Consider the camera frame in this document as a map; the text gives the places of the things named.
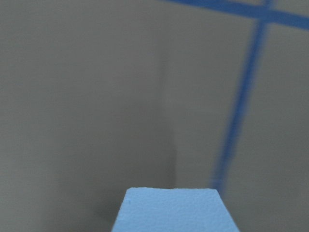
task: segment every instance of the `light blue object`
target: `light blue object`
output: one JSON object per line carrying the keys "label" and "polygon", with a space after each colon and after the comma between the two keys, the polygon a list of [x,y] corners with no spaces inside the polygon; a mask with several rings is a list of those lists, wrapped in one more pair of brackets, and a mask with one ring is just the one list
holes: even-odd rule
{"label": "light blue object", "polygon": [[214,189],[130,188],[112,232],[239,232]]}

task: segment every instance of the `gray surface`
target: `gray surface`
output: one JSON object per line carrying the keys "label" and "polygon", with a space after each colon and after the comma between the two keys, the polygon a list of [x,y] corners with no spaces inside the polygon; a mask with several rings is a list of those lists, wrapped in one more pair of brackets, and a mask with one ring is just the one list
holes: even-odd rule
{"label": "gray surface", "polygon": [[[154,0],[1,1],[1,231],[108,231],[128,187],[206,187],[253,23]],[[309,33],[271,30],[225,203],[241,231],[307,231]]]}

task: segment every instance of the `blue line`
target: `blue line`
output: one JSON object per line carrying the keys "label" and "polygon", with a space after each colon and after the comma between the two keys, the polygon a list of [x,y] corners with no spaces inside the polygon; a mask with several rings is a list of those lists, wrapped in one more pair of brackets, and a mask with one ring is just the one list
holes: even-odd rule
{"label": "blue line", "polygon": [[258,59],[261,55],[261,48],[264,41],[266,26],[267,26],[267,10],[270,8],[272,0],[265,0],[263,6],[265,14],[256,25],[255,32],[252,39],[251,48],[248,53],[247,63],[245,65],[239,92],[232,114],[232,119],[225,137],[223,150],[219,157],[217,166],[214,170],[213,179],[211,180],[211,187],[217,189],[222,195],[224,193],[225,181],[227,171],[232,158],[234,157],[235,146],[241,130],[244,115],[248,105],[248,98],[250,90],[253,85],[254,71],[256,70]]}
{"label": "blue line", "polygon": [[168,0],[196,7],[208,8],[223,13],[259,19],[263,15],[268,23],[278,23],[289,27],[309,30],[309,17],[288,12],[270,10],[266,15],[264,6],[228,2],[226,0]]}

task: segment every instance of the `vertical blue line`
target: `vertical blue line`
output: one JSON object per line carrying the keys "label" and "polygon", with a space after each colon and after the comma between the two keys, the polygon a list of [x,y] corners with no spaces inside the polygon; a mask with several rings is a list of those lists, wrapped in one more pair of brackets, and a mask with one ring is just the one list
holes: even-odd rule
{"label": "vertical blue line", "polygon": [[223,195],[225,189],[226,175],[231,160],[234,157],[235,147],[239,137],[241,125],[246,113],[250,90],[252,89],[253,79],[258,59],[261,55],[262,45],[267,29],[266,13],[270,9],[273,0],[265,0],[263,14],[261,15],[254,29],[251,48],[248,53],[247,61],[241,77],[239,91],[237,93],[228,131],[225,136],[224,145],[220,157],[215,167],[211,179],[211,188],[217,189],[220,195]]}

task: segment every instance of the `blue grid line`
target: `blue grid line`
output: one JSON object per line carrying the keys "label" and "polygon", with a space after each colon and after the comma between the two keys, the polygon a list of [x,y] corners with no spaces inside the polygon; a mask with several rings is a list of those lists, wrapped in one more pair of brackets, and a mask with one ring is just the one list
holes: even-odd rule
{"label": "blue grid line", "polygon": [[251,48],[248,53],[247,63],[240,81],[240,87],[234,106],[234,111],[225,136],[221,155],[211,178],[211,187],[217,189],[223,195],[226,175],[231,160],[234,157],[234,150],[240,134],[242,122],[248,104],[250,90],[252,89],[254,72],[258,59],[261,55],[263,39],[265,37],[267,24],[277,23],[285,26],[309,30],[309,17],[291,14],[288,12],[271,10],[273,0],[264,0],[264,5],[253,6],[244,3],[229,2],[227,0],[169,0],[197,7],[204,7],[211,10],[258,19],[254,30]]}

